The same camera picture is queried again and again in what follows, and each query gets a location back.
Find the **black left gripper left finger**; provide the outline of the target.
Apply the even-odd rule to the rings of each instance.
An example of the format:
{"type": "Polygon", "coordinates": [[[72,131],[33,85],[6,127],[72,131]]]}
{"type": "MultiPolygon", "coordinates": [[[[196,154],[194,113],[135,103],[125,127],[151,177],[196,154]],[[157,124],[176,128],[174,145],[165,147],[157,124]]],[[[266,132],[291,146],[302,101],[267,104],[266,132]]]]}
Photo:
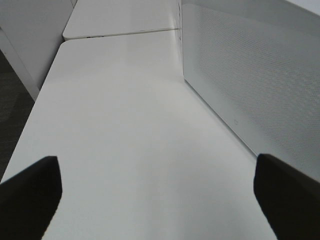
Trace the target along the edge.
{"type": "Polygon", "coordinates": [[[0,185],[0,238],[40,240],[62,197],[56,156],[46,156],[0,185]]]}

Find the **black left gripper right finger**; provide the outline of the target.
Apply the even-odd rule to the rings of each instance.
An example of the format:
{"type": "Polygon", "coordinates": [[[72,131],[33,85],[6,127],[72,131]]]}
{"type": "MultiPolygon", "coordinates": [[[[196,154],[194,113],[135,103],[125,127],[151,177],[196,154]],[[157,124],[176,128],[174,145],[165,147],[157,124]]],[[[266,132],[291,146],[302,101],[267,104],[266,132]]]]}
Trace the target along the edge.
{"type": "Polygon", "coordinates": [[[320,183],[271,154],[256,160],[253,192],[279,240],[320,238],[320,183]]]}

